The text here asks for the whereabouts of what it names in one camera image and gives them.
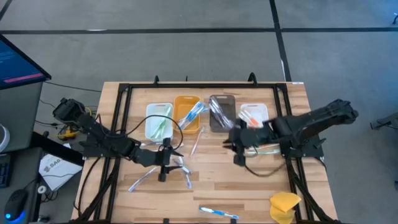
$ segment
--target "computer monitor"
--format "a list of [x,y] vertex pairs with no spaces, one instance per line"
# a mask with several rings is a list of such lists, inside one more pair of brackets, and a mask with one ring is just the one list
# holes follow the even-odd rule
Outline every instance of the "computer monitor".
[[0,90],[49,79],[43,68],[0,34]]

